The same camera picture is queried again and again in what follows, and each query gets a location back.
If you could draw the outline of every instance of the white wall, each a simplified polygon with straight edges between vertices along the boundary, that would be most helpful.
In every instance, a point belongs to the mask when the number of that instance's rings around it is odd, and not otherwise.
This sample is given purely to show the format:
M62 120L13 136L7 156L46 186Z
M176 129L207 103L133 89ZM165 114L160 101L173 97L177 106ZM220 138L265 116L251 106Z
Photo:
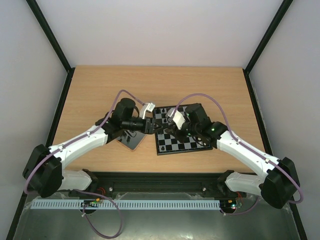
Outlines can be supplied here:
M282 0L38 0L75 65L246 67Z
M66 72L24 0L0 7L0 239L8 234L32 149L45 144Z
M309 239L320 228L320 1L293 1L251 73L271 147L295 162Z

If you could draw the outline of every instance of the chessboard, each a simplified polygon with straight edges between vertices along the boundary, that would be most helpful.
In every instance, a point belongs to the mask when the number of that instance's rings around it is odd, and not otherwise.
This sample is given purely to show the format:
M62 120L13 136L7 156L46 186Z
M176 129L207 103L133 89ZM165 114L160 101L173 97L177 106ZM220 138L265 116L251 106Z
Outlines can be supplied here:
M185 112L188 105L180 105L178 111L186 118ZM162 125L169 125L168 119L166 118L167 111L176 106L162 106L155 107L152 114L156 122L162 123ZM203 142L197 141L194 137L189 136L185 142L178 141L174 136L161 130L155 133L155 144L157 155L164 154L178 154L195 151L212 150L211 145L203 146Z

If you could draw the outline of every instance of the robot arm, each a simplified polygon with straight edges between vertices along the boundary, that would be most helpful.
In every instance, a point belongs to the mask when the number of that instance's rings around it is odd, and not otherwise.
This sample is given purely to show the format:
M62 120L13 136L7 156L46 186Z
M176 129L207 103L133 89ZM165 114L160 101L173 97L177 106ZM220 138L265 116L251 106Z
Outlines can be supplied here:
M296 187L274 166L279 166L299 186L295 165L289 158L280 160L260 151L234 132L230 133L223 123L211 122L200 103L189 105L185 111L187 116L178 111L174 114L174 108L168 111L168 121L175 124L166 130L167 133L182 143L187 136L194 136L204 145L212 145L234 156L256 173L256 175L240 174L228 170L219 178L218 188L222 193L228 195L229 191L246 192L262 196L267 203L278 209L293 196Z
M96 181L96 178L90 171L86 169L72 171L65 170L65 168L90 150L108 144L121 136L125 130L153 134L156 123L153 118L146 117L146 112L152 112L154 107L152 102L145 103L139 116L134 117L135 102L129 98L121 99L112 116L101 127L99 126L105 118L98 120L87 131L66 142L50 147L42 144L35 147L23 171L23 177L27 179L40 161L49 154L53 154L40 166L29 182L29 185L42 198L49 197L59 190L88 189L94 191L95 187L92 186L91 189L90 186Z

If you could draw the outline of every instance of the black frame edge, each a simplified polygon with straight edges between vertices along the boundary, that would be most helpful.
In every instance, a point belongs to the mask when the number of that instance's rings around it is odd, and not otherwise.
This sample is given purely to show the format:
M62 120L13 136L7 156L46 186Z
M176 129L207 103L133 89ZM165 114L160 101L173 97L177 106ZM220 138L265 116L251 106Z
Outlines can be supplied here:
M22 211L24 209L26 200L27 200L27 195L23 192L22 196L20 198L20 201L18 203L18 206L16 208L15 214L13 216L13 220L12 220L11 226L9 228L9 232L8 232L8 234L6 236L6 240L14 239L14 236L16 234L16 230L17 230L17 227L18 227L18 223L19 223L19 220L20 220L20 216L21 216Z
M251 83L251 80L250 80L250 77L249 77L249 73L246 72L246 70L243 69L243 74L244 74L245 83L246 83L246 86L248 88L248 92L249 92L249 95L250 95L250 99L251 99L253 111L254 111L254 114L255 114L256 122L258 124L258 128L259 128L260 135L261 135L261 138L262 138L262 143L263 143L264 150L265 150L265 152L267 154L272 155L272 149L271 149L271 146L270 146L270 143L269 143L269 139L268 139L268 136L267 136L265 124L264 124L264 121L263 121L263 118L262 118L262 115L261 115L261 112L260 112L260 108L259 108L259 105L258 105L258 102L257 102L257 99L256 99L254 88L252 86L252 83Z
M69 92L69 88L70 88L72 77L74 76L75 69L76 69L75 67L72 68L68 72L68 74L66 76L66 79L65 79L65 82L64 82L64 85L63 85L63 89L62 89L62 92L61 92L61 96L59 98L59 102L58 102L58 105L56 107L55 114L54 114L54 117L53 117L53 121L52 121L52 124L51 124L51 128L50 128L50 131L49 131L49 134L48 134L48 138L47 138L46 143L45 143L46 147L51 146L53 144L53 142L54 142L55 135L56 135L57 128L58 128L58 124L59 124L59 121L60 121L60 117L61 117L62 111L64 109L64 106L65 106L65 102L66 102L67 95L68 95L68 92Z
M271 146L270 146L270 143L269 143L268 135L267 135L267 132L266 132L265 124L264 124L264 121L263 121L263 118L262 118L262 115L261 115L261 112L260 112L260 108L259 108L259 105L258 105L258 102L257 102L257 98L256 98L256 95L255 95L255 92L254 92L254 88L252 86L252 82L251 82L250 77L249 77L249 72L247 72L246 70L243 69L243 74L244 74L246 86L248 88L248 92L249 92L249 95L250 95L250 99L251 99L253 111L254 111L254 114L255 114L256 122L258 124L258 128L259 128L260 135L261 135L261 138L262 138L262 143L263 143L264 150L265 150L265 152L267 154L273 155L272 149L271 149ZM298 231L300 239L307 240L308 238L307 238L307 235L306 235L306 231L305 231L305 228L304 228L304 226L302 224L302 221L301 221L301 218L300 218L300 214L298 212L298 208L297 208L296 204L289 203L289 206L290 206L290 209L292 211L293 219L294 219L295 226L296 226L296 229Z
M254 68L256 62L258 61L260 55L264 51L265 47L267 46L269 40L271 39L272 35L276 31L279 23L281 22L282 18L286 14L287 10L289 9L291 3L294 0L283 0L281 3L278 11L274 15L269 27L267 28L265 34L263 35L258 47L254 51L254 54L252 55L248 65L245 68L245 71L249 74L251 70Z
M58 58L61 61L64 69L68 73L72 68L71 68L64 52L62 51L54 33L52 32L44 14L42 13L37 1L36 0L26 0L26 2L28 3L35 18L37 19L38 23L40 24L43 32L45 33L46 37L48 38L49 42L51 43L55 53L57 54Z

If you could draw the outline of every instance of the wooden table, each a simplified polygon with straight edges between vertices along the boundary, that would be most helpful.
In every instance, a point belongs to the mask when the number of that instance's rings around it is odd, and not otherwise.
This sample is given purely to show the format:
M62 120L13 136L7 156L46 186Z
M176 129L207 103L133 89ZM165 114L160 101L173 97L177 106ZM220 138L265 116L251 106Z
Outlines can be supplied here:
M258 149L264 149L243 71L234 67L77 66L54 144L83 133L104 117L121 89L128 90L143 102L152 101L158 107L176 105L192 93L208 94L221 104L233 131ZM212 121L224 123L218 107L209 99L192 97L184 102L191 103L202 103ZM114 140L78 158L67 169L89 169L93 172L252 172L231 155L217 149L157 156L154 135L147 135L134 152Z

